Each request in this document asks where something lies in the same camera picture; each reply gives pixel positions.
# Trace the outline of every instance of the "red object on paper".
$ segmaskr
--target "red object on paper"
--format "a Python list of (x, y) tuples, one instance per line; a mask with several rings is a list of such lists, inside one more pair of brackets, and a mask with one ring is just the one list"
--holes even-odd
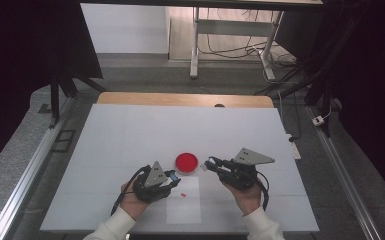
[(176, 158), (176, 169), (180, 174), (191, 174), (198, 167), (198, 159), (192, 153), (182, 153)]

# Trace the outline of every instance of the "power adapter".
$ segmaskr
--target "power adapter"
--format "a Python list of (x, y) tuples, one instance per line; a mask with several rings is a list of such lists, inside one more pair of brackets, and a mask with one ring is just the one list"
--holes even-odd
[(314, 125), (320, 126), (323, 123), (324, 123), (324, 119), (322, 118), (322, 116), (318, 116), (318, 117), (313, 118), (313, 124)]

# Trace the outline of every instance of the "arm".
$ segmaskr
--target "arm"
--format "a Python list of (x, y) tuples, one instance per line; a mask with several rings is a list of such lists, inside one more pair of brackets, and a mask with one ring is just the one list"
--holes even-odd
[(225, 183), (223, 185), (232, 192), (239, 209), (243, 212), (243, 220), (248, 229), (248, 240), (283, 240), (279, 223), (268, 218), (261, 207), (261, 189), (254, 184), (250, 189), (239, 191)]
[[(132, 185), (127, 192), (133, 192)], [(106, 222), (99, 224), (95, 232), (86, 236), (84, 240), (124, 240), (148, 206), (149, 204), (137, 199), (134, 193), (126, 194), (115, 213)]]

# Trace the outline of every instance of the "white sleeve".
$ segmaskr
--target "white sleeve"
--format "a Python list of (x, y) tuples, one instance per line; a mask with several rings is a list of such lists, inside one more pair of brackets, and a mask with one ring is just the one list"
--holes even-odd
[(84, 240), (124, 240), (135, 224), (136, 221), (118, 207), (106, 222), (99, 224), (95, 232), (87, 235)]
[(249, 235), (248, 240), (284, 240), (279, 223), (270, 220), (263, 208), (243, 217)]

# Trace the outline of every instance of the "white metal desk leg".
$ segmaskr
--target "white metal desk leg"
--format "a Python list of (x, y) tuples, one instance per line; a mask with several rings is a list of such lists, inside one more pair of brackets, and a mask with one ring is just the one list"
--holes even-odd
[(260, 55), (261, 62), (263, 63), (263, 66), (264, 66), (264, 71), (266, 72), (267, 80), (269, 81), (276, 79), (273, 73), (273, 69), (269, 62), (269, 53), (270, 53), (270, 48), (272, 46), (274, 37), (276, 36), (277, 28), (279, 27), (279, 22), (280, 22), (280, 18), (282, 17), (282, 14), (283, 14), (283, 11), (278, 12), (276, 18), (274, 19), (270, 35), (267, 38), (266, 47), (264, 48), (262, 56)]
[(196, 7), (194, 21), (193, 21), (195, 35), (194, 35), (194, 42), (192, 47), (191, 73), (190, 73), (190, 77), (192, 79), (195, 79), (198, 77), (198, 23), (199, 23), (199, 7)]

